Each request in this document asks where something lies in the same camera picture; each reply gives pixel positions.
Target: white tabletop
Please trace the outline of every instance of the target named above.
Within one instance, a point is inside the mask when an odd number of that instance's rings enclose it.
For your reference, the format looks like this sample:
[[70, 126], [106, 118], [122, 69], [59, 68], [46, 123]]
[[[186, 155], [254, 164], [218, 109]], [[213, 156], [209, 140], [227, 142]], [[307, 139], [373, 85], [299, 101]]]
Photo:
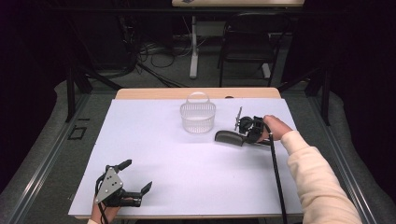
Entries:
[[173, 0], [174, 7], [302, 7], [304, 0]]
[[[113, 100], [69, 211], [88, 218], [96, 179], [106, 165], [132, 159], [119, 172], [127, 191], [152, 181], [142, 206], [123, 207], [120, 218], [280, 216], [280, 202], [269, 147], [237, 147], [214, 141], [219, 130], [233, 131], [239, 107], [243, 116], [275, 114], [295, 129], [283, 99], [212, 99], [215, 125], [208, 133], [182, 128], [186, 100]], [[276, 142], [278, 168], [288, 214], [301, 214], [287, 152]]]

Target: basket handle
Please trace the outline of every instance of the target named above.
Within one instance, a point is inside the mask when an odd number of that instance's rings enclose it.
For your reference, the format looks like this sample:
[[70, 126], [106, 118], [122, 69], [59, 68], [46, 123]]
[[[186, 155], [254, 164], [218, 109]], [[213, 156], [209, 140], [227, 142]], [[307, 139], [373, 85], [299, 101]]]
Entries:
[[195, 92], [193, 92], [192, 94], [190, 94], [190, 95], [187, 97], [186, 102], [187, 102], [187, 103], [190, 103], [190, 102], [191, 102], [191, 97], [192, 97], [192, 96], [196, 96], [196, 95], [203, 95], [203, 96], [205, 96], [205, 98], [206, 98], [205, 103], [210, 102], [209, 96], [208, 96], [206, 93], [202, 92], [202, 91], [195, 91]]

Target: chair backrest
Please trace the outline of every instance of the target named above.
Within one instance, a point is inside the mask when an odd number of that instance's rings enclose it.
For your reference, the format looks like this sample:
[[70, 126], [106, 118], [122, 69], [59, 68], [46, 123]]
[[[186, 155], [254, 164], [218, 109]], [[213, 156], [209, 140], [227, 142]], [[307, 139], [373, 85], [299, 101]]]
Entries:
[[280, 13], [241, 12], [231, 16], [224, 26], [224, 34], [285, 34], [290, 28], [289, 17]]

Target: dark background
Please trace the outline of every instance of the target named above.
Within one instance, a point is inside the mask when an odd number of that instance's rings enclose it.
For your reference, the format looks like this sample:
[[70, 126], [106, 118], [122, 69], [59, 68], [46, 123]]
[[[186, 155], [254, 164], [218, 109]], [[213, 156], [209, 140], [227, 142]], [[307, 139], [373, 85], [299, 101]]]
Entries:
[[[59, 4], [111, 6], [106, 0]], [[134, 4], [170, 7], [171, 1]], [[353, 16], [299, 20], [283, 81], [330, 62], [332, 91], [344, 101], [353, 144], [395, 202], [396, 163], [391, 155], [396, 125], [396, 5], [391, 0], [305, 0], [304, 9], [346, 10]], [[114, 16], [78, 15], [71, 26], [27, 0], [2, 3], [0, 15], [0, 162], [2, 170], [8, 170], [1, 173], [3, 190], [50, 117], [56, 101], [53, 89], [65, 80], [70, 66], [80, 62], [95, 69], [121, 69], [130, 65], [131, 55]], [[96, 25], [87, 25], [91, 21]], [[152, 17], [144, 20], [141, 31], [146, 38], [171, 46], [174, 30], [174, 18]], [[99, 48], [103, 42], [106, 47]]]

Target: clear plastic basket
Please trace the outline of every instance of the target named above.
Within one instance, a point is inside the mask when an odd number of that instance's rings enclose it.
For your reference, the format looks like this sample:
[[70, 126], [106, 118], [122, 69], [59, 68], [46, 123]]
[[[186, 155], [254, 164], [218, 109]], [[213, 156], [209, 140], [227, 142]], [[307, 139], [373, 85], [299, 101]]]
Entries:
[[[192, 96], [202, 95], [203, 99], [191, 99]], [[193, 92], [187, 97], [186, 103], [180, 107], [183, 128], [189, 133], [207, 133], [215, 122], [216, 106], [210, 102], [209, 96], [200, 91]]]

